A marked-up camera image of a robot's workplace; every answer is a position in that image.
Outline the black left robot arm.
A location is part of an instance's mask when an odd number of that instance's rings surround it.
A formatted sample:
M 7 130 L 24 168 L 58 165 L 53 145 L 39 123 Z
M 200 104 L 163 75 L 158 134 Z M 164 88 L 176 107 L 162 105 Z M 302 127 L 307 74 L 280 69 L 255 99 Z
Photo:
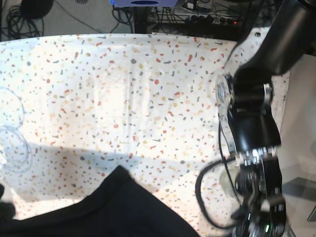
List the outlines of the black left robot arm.
M 288 72 L 305 53 L 315 23 L 315 1 L 285 0 L 254 56 L 236 70 L 227 64 L 216 82 L 219 127 L 239 169 L 233 190 L 243 199 L 232 215 L 234 237 L 281 237 L 288 231 L 272 77 Z

